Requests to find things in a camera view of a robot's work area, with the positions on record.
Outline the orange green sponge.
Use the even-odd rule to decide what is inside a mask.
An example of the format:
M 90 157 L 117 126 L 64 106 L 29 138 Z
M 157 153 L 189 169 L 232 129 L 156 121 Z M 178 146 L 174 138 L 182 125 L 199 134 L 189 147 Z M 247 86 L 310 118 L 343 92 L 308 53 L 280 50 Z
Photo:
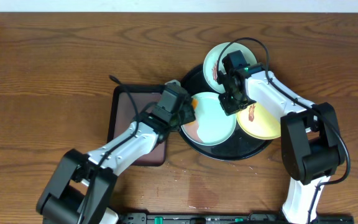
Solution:
M 192 102 L 191 102 L 191 105 L 192 105 L 193 109 L 195 110 L 196 107 L 198 106 L 198 100 L 195 99 L 195 98 L 193 98 L 193 99 L 192 99 Z

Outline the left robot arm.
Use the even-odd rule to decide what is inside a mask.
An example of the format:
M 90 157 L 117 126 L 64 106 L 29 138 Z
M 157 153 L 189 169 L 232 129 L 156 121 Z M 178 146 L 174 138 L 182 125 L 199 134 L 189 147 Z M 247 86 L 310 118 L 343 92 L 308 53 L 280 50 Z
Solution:
M 180 126 L 195 120 L 187 93 L 162 93 L 151 112 L 135 109 L 129 127 L 98 149 L 68 151 L 58 163 L 36 211 L 52 223 L 114 223 L 109 201 L 120 174 Z

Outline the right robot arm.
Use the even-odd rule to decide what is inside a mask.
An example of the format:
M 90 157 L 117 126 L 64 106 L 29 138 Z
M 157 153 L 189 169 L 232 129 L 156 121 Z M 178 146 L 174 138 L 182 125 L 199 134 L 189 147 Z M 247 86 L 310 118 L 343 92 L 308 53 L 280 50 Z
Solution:
M 282 213 L 290 223 L 312 223 L 323 188 L 344 181 L 350 171 L 331 180 L 340 165 L 350 164 L 334 108 L 300 97 L 261 63 L 225 65 L 215 72 L 224 87 L 219 99 L 227 114 L 260 103 L 279 121 L 282 161 L 291 177 Z

